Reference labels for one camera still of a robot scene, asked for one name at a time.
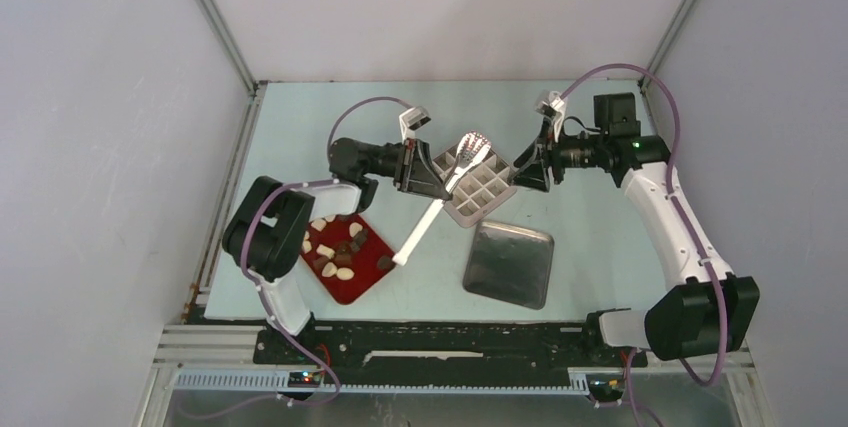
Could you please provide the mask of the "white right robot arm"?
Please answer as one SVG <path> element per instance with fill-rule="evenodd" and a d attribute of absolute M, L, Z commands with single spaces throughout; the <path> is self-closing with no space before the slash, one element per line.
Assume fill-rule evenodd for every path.
<path fill-rule="evenodd" d="M 597 95 L 593 104 L 593 128 L 567 135 L 566 99 L 557 91 L 543 93 L 536 105 L 540 131 L 514 161 L 509 182 L 547 192 L 568 169 L 608 173 L 647 230 L 667 292 L 646 311 L 589 314 L 583 355 L 606 365 L 622 347 L 650 350 L 662 360 L 739 350 L 760 299 L 758 285 L 738 276 L 712 246 L 669 163 L 667 144 L 642 133 L 634 95 Z"/>

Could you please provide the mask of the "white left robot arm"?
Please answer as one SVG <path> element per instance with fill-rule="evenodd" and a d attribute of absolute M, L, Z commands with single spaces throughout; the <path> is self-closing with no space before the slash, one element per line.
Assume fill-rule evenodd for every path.
<path fill-rule="evenodd" d="M 293 269 L 310 224 L 330 215 L 359 214 L 370 207 L 377 179 L 398 191 L 445 200 L 448 192 L 435 170 L 427 142 L 408 139 L 377 145 L 340 138 L 329 148 L 330 178 L 284 183 L 256 178 L 227 225 L 222 240 L 241 273 L 254 285 L 269 324 L 282 332 L 277 349 L 292 363 L 316 350 L 304 327 L 313 314 Z"/>

